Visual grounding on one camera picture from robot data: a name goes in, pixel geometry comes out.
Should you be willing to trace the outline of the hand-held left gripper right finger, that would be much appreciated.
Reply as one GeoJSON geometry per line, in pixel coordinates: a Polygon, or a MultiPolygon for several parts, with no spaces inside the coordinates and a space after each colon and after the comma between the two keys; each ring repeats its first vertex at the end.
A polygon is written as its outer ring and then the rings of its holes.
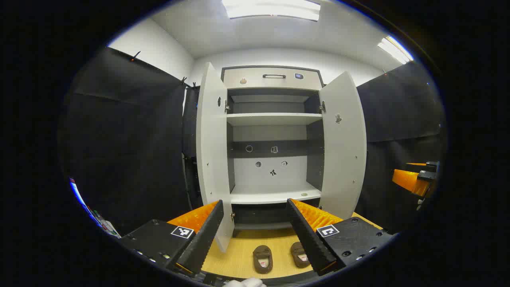
{"type": "Polygon", "coordinates": [[[295,199],[287,200],[286,212],[319,276],[370,258],[395,238],[360,217],[341,219],[295,199]]]}

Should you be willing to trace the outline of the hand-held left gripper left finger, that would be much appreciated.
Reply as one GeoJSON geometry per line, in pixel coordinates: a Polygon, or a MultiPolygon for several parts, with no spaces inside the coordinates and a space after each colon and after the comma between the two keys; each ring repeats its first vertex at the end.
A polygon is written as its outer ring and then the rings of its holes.
{"type": "Polygon", "coordinates": [[[160,269],[197,275],[223,218],[224,203],[217,200],[167,222],[152,219],[120,238],[120,245],[160,269]]]}

